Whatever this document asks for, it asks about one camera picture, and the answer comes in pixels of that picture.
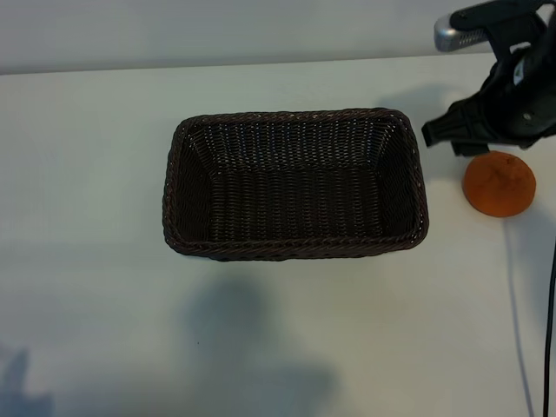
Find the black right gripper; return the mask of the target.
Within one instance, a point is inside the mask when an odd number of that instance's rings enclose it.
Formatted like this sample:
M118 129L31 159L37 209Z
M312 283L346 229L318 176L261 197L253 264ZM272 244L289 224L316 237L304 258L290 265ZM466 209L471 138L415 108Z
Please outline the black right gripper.
M554 41L498 56L477 98L453 103L421 128L428 148L449 142L462 157L488 153L487 143L526 149L554 132Z

